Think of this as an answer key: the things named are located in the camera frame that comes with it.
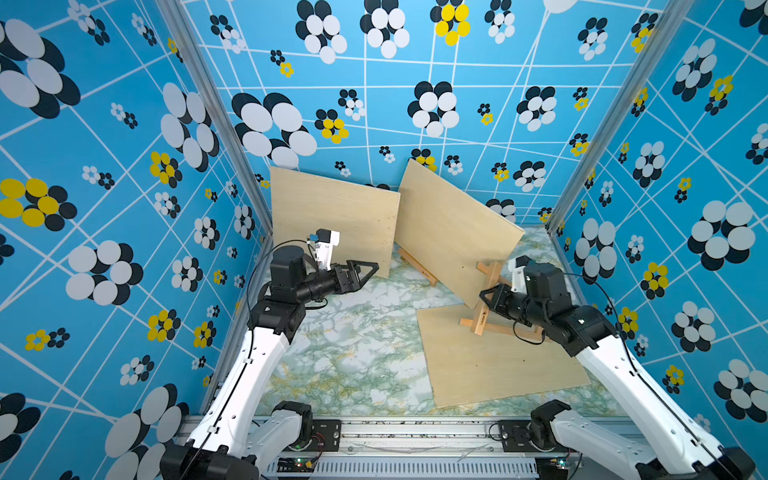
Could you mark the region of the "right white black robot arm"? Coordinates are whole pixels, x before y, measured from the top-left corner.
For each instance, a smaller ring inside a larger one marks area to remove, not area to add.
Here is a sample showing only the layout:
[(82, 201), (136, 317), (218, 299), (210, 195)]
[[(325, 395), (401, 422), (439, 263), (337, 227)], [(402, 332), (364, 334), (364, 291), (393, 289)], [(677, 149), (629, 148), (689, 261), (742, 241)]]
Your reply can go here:
[(564, 272), (526, 256), (512, 280), (480, 292), (493, 313), (537, 327), (609, 391), (647, 441), (640, 446), (549, 401), (531, 413), (529, 435), (540, 450), (584, 454), (622, 479), (749, 479), (756, 472), (741, 448), (726, 448), (705, 431), (636, 361), (620, 334), (592, 306), (576, 306)]

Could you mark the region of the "plywood board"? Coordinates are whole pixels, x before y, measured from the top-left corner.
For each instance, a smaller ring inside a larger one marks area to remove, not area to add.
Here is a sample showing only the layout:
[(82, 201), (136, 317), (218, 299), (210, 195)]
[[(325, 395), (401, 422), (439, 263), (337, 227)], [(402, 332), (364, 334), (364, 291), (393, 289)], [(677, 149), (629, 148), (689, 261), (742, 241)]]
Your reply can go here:
[(460, 320), (464, 305), (417, 312), (439, 408), (587, 386), (585, 369), (557, 344), (534, 346), (501, 333), (476, 335)]
[(476, 268), (508, 259), (524, 229), (411, 160), (399, 188), (395, 243), (467, 306), (485, 288)]
[(274, 241), (305, 239), (318, 229), (340, 233), (332, 260), (389, 260), (400, 194), (371, 186), (272, 167)]

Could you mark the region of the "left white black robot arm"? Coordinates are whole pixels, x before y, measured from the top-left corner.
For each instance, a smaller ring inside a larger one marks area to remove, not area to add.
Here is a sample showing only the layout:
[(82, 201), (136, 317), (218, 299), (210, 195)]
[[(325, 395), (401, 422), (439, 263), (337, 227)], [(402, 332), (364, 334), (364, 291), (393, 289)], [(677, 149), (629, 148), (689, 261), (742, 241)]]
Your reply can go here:
[(274, 250), (270, 280), (249, 309), (242, 345), (222, 389), (183, 445), (160, 461), (165, 479), (259, 479), (287, 447), (312, 437), (308, 404), (283, 401), (259, 427), (257, 407), (274, 370), (291, 345), (310, 303), (354, 293), (377, 273), (375, 262), (313, 260), (284, 242)]

